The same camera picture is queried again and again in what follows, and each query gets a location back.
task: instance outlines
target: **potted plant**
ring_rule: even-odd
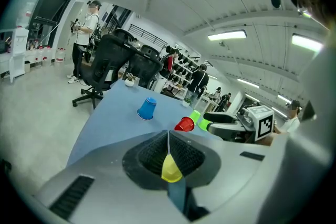
[[[191,104],[191,99],[190,98],[184,98],[182,105],[187,107]]]
[[[135,76],[132,73],[127,73],[126,74],[126,79],[125,79],[125,84],[128,87],[132,87],[135,82]]]

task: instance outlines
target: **person wearing white shirt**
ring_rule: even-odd
[[[80,50],[78,49],[78,45],[88,46],[89,38],[93,31],[96,29],[99,22],[99,9],[101,7],[101,3],[98,0],[89,1],[89,14],[85,19],[85,22],[81,26],[74,26],[73,30],[75,35],[77,35],[76,42],[74,43],[74,47],[72,49],[72,60],[74,64],[73,73],[67,75],[69,84],[74,84],[79,81],[79,65],[80,65]]]
[[[298,119],[298,114],[300,113],[300,102],[297,100],[292,101],[288,106],[288,120],[283,124],[283,126],[278,127],[274,125],[274,132],[269,134],[263,139],[257,141],[257,144],[270,146],[274,137],[279,134],[288,134],[295,131],[299,125],[300,120]]]

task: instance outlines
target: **gray floor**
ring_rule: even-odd
[[[0,156],[13,166],[13,182],[30,194],[65,167],[93,112],[90,101],[72,107],[88,86],[68,84],[71,71],[72,65],[32,68],[13,84],[0,82]]]

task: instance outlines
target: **air vent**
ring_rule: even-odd
[[[94,179],[88,176],[77,177],[65,192],[50,206],[50,211],[67,220],[83,199],[93,181]]]

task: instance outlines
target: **white shirt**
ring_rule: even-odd
[[[281,133],[289,133],[295,131],[300,125],[298,117],[287,120],[281,128],[278,128]]]
[[[94,31],[98,25],[98,14],[95,13],[95,14],[91,14],[89,15],[84,24],[82,26],[85,26],[87,28],[90,28],[92,29],[92,31]],[[78,36],[77,36],[77,41],[76,43],[79,44],[79,45],[88,45],[89,44],[89,37],[91,36],[90,33],[85,33],[81,30],[78,31]]]

